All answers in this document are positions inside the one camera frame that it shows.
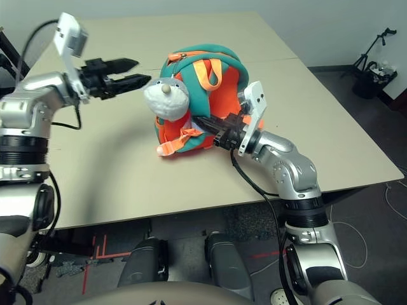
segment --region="tripod stand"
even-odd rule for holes
[[[370,45],[370,47],[368,48],[368,50],[363,53],[351,66],[351,68],[349,68],[348,70],[346,70],[342,75],[341,78],[344,77],[347,74],[352,74],[361,63],[363,63],[362,65],[362,71],[364,71],[364,69],[366,68],[366,62],[368,61],[368,53],[370,52],[370,50],[372,49],[372,47],[376,44],[376,42],[381,38],[382,39],[382,45],[385,46],[386,45],[386,41],[384,40],[384,37],[387,36],[388,34],[390,35],[395,35],[397,33],[397,30],[390,30],[389,28],[386,28],[384,30],[384,32],[382,32],[380,35],[376,36],[376,39],[372,42],[372,44]]]

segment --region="zipper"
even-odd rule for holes
[[[230,58],[235,59],[234,57],[225,54],[225,53],[221,53],[221,52],[208,52],[208,51],[189,51],[189,52],[179,52],[179,53],[170,53],[168,55],[168,62],[167,62],[167,66],[170,64],[173,64],[174,62],[179,62],[182,59],[189,57],[189,56],[195,56],[195,55],[201,55],[201,54],[208,54],[208,53],[213,53],[213,54],[221,54],[224,56],[228,56]]]

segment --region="plush nose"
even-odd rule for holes
[[[161,86],[161,90],[165,94],[169,94],[171,92],[171,87],[169,85],[167,85],[167,84],[164,84],[164,85]]]

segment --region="white bracket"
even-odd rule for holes
[[[65,63],[69,82],[84,104],[89,103],[89,95],[79,79],[78,71],[72,63],[71,56],[81,56],[87,38],[88,33],[72,15],[67,13],[61,14],[53,42]]]
[[[244,90],[244,99],[250,105],[250,117],[251,121],[247,127],[246,134],[243,138],[242,143],[239,147],[239,156],[243,156],[247,145],[250,141],[250,138],[253,136],[253,133],[257,130],[261,117],[265,113],[267,102],[266,97],[261,86],[260,81],[255,81],[246,87]]]

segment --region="stuffed animal backpack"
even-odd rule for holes
[[[191,118],[238,114],[237,93],[248,82],[249,75],[239,58],[224,46],[200,44],[169,54],[160,78],[144,87],[147,104],[157,115],[157,153],[169,156],[212,147],[214,136]]]

